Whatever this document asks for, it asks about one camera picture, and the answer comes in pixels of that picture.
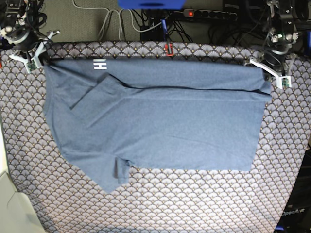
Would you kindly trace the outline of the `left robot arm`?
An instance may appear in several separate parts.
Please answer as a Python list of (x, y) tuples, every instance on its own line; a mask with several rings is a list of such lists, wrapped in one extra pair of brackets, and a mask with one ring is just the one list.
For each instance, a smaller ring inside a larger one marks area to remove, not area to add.
[(268, 9), (267, 31), (263, 44), (259, 47), (261, 60), (272, 70), (285, 75), (285, 61), (293, 45), (299, 38), (294, 23), (291, 0), (266, 0)]

